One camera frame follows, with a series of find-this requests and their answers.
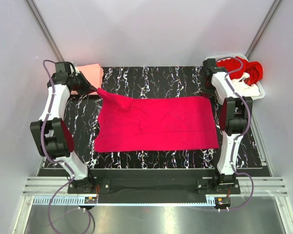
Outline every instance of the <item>marble pattern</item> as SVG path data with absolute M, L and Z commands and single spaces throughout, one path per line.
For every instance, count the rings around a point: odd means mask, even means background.
M 202 95 L 201 67 L 110 67 L 104 68 L 104 74 L 103 89 L 132 98 Z M 209 98 L 221 147 L 221 106 L 215 96 Z M 64 121 L 74 137 L 75 151 L 90 168 L 213 168 L 219 161 L 220 149 L 97 153 L 94 139 L 100 130 L 101 108 L 98 96 L 72 96 L 66 105 Z M 57 166 L 46 162 L 44 167 Z M 262 167 L 251 130 L 240 145 L 237 167 Z

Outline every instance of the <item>marble tabletop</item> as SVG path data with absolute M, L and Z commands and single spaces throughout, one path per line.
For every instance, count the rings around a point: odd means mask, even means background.
M 201 67 L 106 67 L 103 89 L 132 98 L 178 98 L 202 95 Z M 215 95 L 209 97 L 219 145 L 219 105 Z M 184 151 L 136 151 L 97 153 L 94 139 L 100 131 L 98 114 L 102 99 L 98 96 L 71 96 L 64 121 L 74 137 L 75 151 L 90 168 L 213 168 L 221 149 Z M 57 167 L 45 162 L 44 168 Z M 243 137 L 237 168 L 261 168 L 261 160 L 251 129 Z

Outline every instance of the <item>gray floor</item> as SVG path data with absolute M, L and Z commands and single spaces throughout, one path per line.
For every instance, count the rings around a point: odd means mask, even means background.
M 241 198 L 232 198 L 233 206 Z M 53 206 L 52 220 L 73 206 Z M 270 197 L 254 197 L 247 207 L 234 212 L 215 212 L 208 207 L 103 207 L 91 210 L 96 234 L 285 234 L 276 202 Z M 63 234 L 80 234 L 88 216 L 73 211 L 56 223 Z M 47 206 L 34 205 L 26 234 L 53 234 L 48 225 Z

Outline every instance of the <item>red garment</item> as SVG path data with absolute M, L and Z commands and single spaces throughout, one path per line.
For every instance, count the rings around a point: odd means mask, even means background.
M 263 67 L 259 62 L 248 62 L 245 59 L 242 59 L 238 56 L 236 58 L 240 59 L 243 62 L 243 67 L 240 71 L 231 73 L 230 79 L 239 79 L 243 75 L 244 72 L 250 75 L 250 78 L 245 80 L 245 83 L 248 85 L 256 84 L 263 78 Z M 217 66 L 225 67 L 228 72 L 238 69 L 241 64 L 239 61 L 230 58 L 226 60 L 221 60 L 217 62 Z
M 98 89 L 103 107 L 95 151 L 219 148 L 208 98 L 135 99 Z

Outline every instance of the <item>cable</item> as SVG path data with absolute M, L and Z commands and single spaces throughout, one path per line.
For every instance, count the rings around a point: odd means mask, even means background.
M 232 170 L 234 171 L 234 173 L 235 173 L 236 175 L 238 175 L 238 176 L 242 176 L 242 175 L 243 175 L 243 176 L 247 176 L 247 177 L 250 179 L 251 184 L 252 184 L 252 189 L 251 189 L 250 197 L 247 199 L 247 201 L 246 201 L 244 204 L 242 204 L 241 206 L 238 206 L 238 207 L 235 207 L 235 208 L 231 208 L 231 209 L 230 209 L 231 211 L 236 211 L 236 210 L 239 210 L 239 209 L 245 207 L 245 206 L 249 203 L 249 201 L 251 200 L 251 198 L 253 197 L 253 193 L 254 193 L 254 181 L 253 181 L 252 177 L 251 177 L 249 174 L 245 173 L 245 172 L 237 172 L 236 169 L 235 169 L 235 167 L 234 167 L 234 162 L 233 162 L 233 155 L 234 155 L 234 148 L 235 148 L 235 145 L 236 145 L 236 141 L 238 140 L 239 137 L 244 136 L 244 135 L 248 132 L 248 130 L 249 130 L 249 128 L 250 128 L 250 125 L 251 125 L 251 111 L 250 111 L 250 109 L 249 109 L 249 106 L 248 106 L 247 103 L 245 102 L 245 100 L 241 97 L 241 95 L 239 95 L 239 94 L 235 91 L 235 88 L 233 87 L 233 85 L 231 84 L 231 82 L 230 82 L 230 80 L 229 80 L 230 78 L 228 78 L 228 76 L 229 76 L 231 73 L 238 72 L 238 71 L 240 71 L 240 70 L 243 68 L 243 62 L 242 62 L 240 59 L 235 58 L 235 57 L 224 57 L 224 58 L 220 58 L 220 59 L 218 59 L 218 60 L 224 60 L 224 59 L 235 59 L 235 60 L 239 61 L 239 63 L 241 64 L 241 66 L 240 66 L 238 69 L 233 70 L 233 71 L 230 71 L 230 72 L 227 72 L 226 75 L 225 75 L 225 80 L 226 80 L 226 83 L 227 83 L 227 84 L 229 85 L 229 87 L 231 88 L 231 90 L 234 92 L 234 94 L 237 95 L 237 96 L 241 99 L 241 101 L 243 102 L 243 104 L 244 104 L 244 106 L 245 106 L 245 109 L 246 109 L 246 111 L 247 111 L 247 113 L 248 113 L 248 123 L 247 123 L 246 129 L 244 130 L 243 133 L 241 133 L 240 135 L 238 135 L 238 136 L 233 140 L 233 146 L 232 146 L 231 157 L 230 157 L 230 164 L 231 164 L 231 168 L 232 168 Z
M 51 60 L 48 60 L 48 59 L 45 59 L 45 60 L 42 62 L 42 65 L 43 65 L 45 71 L 46 71 L 47 74 L 48 74 L 48 77 L 49 77 L 49 80 L 50 80 L 50 83 L 51 83 L 51 86 L 52 86 L 52 95 L 51 95 L 51 100 L 50 100 L 50 104 L 49 104 L 49 107 L 48 107 L 48 114 L 46 114 L 45 119 L 44 119 L 44 121 L 43 121 L 43 123 L 42 123 L 42 128 L 41 128 L 40 140 L 41 140 L 41 145 L 42 145 L 42 151 L 43 151 L 45 157 L 49 160 L 49 162 L 51 162 L 51 163 L 53 163 L 53 164 L 60 163 L 61 165 L 66 166 L 66 167 L 69 169 L 69 171 L 72 173 L 72 177 L 71 177 L 71 179 L 70 179 L 68 182 L 66 182 L 64 185 L 62 185 L 62 186 L 61 186 L 61 187 L 60 187 L 60 188 L 59 188 L 59 189 L 53 194 L 53 196 L 51 197 L 51 199 L 50 199 L 50 201 L 49 201 L 49 204 L 48 204 L 48 221 L 49 221 L 49 224 L 50 224 L 51 228 L 53 229 L 53 231 L 54 231 L 55 233 L 57 233 L 57 234 L 62 234 L 62 233 L 60 233 L 60 232 L 54 227 L 54 225 L 53 225 L 53 223 L 52 223 L 51 215 L 50 215 L 51 204 L 52 204 L 53 199 L 54 199 L 54 197 L 56 196 L 56 194 L 57 194 L 61 189 L 63 189 L 66 185 L 68 185 L 69 183 L 73 182 L 74 177 L 75 177 L 75 172 L 74 172 L 74 170 L 73 170 L 73 169 L 72 169 L 72 168 L 71 168 L 71 167 L 70 167 L 65 161 L 63 161 L 63 160 L 54 161 L 54 160 L 49 156 L 49 154 L 48 154 L 48 152 L 47 152 L 47 150 L 46 150 L 46 148 L 45 148 L 45 145 L 44 145 L 44 131 L 45 131 L 45 126 L 46 126 L 46 123 L 47 123 L 48 118 L 49 118 L 49 116 L 50 116 L 50 112 L 51 112 L 52 104 L 53 104 L 53 100 L 54 100 L 54 95 L 55 95 L 55 86 L 54 86 L 54 82 L 53 82 L 53 79 L 52 79 L 52 77 L 51 77 L 51 75 L 50 75 L 50 73 L 49 73 L 49 71 L 48 71 L 46 65 L 45 65 L 46 62 L 50 62 L 50 63 L 55 64 L 54 61 L 51 61 Z M 88 223 L 88 226 L 87 226 L 86 230 L 83 231 L 81 234 L 85 234 L 85 233 L 89 230 L 89 228 L 90 228 L 90 224 L 91 224 L 91 216 L 92 216 L 92 214 L 90 213 L 90 211 L 88 211 L 88 210 L 86 210 L 86 211 L 87 211 L 87 214 L 88 214 L 88 216 L 89 216 L 89 223 Z

